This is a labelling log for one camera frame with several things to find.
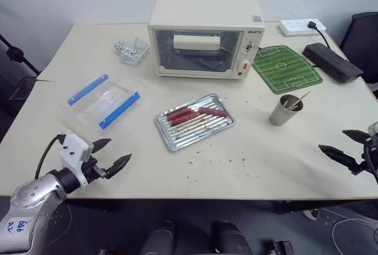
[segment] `plastic container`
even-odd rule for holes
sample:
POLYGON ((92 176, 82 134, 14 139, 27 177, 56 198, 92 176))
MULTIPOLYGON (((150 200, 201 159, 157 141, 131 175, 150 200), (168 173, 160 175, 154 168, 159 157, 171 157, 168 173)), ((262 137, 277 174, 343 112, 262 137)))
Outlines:
POLYGON ((139 98, 137 91, 128 90, 103 74, 68 98, 65 117, 71 122, 105 130, 139 98))
POLYGON ((119 50, 118 53, 120 55, 121 62, 130 65, 137 65, 148 50, 149 44, 143 41, 141 38, 135 37, 133 45, 124 45, 122 43, 122 49, 119 50))

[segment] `metal cup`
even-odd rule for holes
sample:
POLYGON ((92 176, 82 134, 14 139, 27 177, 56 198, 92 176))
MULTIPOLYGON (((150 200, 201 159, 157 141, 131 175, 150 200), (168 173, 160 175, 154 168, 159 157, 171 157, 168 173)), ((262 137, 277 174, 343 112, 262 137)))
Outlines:
POLYGON ((300 101, 296 104, 296 108, 293 110, 288 110, 288 107, 290 107, 292 104, 294 104, 299 98, 296 96, 293 96, 291 94, 286 94, 282 96, 276 107, 274 108, 273 112, 269 116, 269 121, 271 124, 275 126, 281 126, 285 124, 290 118, 292 118, 296 113, 303 108, 303 102, 300 101))

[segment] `black chair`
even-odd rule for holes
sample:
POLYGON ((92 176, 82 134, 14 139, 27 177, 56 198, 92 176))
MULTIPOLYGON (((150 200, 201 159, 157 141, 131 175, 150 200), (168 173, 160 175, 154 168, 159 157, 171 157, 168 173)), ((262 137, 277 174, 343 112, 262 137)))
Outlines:
POLYGON ((378 83, 378 12, 354 14, 340 48, 366 83, 378 83))

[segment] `oven control knob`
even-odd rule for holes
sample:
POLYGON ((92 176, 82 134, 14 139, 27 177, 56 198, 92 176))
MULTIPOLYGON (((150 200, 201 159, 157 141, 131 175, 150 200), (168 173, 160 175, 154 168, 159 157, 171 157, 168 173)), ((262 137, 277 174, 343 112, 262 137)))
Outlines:
POLYGON ((248 71, 249 67, 250 67, 250 61, 248 59, 244 59, 239 65, 239 71, 240 72, 248 71))

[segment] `oven door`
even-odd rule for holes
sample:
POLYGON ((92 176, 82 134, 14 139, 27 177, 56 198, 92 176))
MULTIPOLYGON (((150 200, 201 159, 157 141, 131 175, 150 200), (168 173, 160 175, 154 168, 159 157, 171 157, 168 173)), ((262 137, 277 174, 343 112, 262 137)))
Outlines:
POLYGON ((243 31, 154 30, 159 72, 229 77, 243 31))

